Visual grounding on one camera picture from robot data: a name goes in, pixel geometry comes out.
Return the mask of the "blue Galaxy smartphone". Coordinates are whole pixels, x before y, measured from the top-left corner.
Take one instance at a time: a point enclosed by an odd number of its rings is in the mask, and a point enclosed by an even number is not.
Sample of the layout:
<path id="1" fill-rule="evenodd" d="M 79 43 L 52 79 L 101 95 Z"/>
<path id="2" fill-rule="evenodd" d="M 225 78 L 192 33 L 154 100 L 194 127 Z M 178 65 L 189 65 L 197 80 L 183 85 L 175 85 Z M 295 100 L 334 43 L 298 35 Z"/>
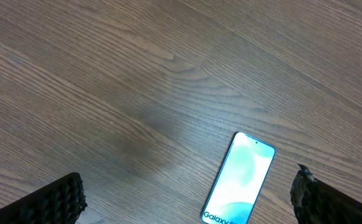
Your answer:
<path id="1" fill-rule="evenodd" d="M 246 224 L 275 155 L 275 147 L 237 132 L 207 198 L 201 221 Z"/>

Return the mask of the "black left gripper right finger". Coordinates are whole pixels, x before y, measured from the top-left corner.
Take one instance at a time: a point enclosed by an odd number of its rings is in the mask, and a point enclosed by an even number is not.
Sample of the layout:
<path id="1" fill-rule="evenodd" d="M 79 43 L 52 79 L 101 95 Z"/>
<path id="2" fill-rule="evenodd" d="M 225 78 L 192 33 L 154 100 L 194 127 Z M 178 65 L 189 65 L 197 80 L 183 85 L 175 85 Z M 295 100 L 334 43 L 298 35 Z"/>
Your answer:
<path id="1" fill-rule="evenodd" d="M 315 178 L 299 164 L 290 201 L 299 224 L 362 224 L 362 203 Z"/>

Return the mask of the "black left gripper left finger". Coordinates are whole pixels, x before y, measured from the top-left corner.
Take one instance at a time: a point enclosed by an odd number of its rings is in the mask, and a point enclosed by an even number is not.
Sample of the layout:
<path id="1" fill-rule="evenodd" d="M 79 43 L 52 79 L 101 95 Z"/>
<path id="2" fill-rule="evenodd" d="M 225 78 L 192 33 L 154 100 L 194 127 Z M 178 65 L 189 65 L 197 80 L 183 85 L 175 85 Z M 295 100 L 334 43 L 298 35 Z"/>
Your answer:
<path id="1" fill-rule="evenodd" d="M 74 224 L 86 207 L 83 181 L 71 172 L 0 208 L 0 224 Z"/>

